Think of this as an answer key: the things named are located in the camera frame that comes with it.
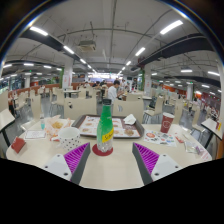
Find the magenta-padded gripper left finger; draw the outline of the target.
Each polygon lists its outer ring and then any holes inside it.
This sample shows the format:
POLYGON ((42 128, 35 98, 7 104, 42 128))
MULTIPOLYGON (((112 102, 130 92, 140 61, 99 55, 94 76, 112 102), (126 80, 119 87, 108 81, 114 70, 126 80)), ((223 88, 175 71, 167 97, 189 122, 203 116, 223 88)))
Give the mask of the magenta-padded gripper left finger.
POLYGON ((65 155, 56 154, 43 169, 72 183, 79 184, 90 154, 90 144, 85 143, 65 155))

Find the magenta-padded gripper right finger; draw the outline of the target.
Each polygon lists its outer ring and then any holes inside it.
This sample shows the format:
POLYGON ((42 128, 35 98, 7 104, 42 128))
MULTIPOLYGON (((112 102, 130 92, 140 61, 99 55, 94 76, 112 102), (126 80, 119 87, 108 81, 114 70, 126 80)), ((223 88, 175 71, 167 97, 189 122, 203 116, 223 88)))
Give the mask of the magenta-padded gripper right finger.
POLYGON ((145 185, 182 169, 169 155, 159 155, 138 143, 133 144, 132 153, 137 161, 145 185))

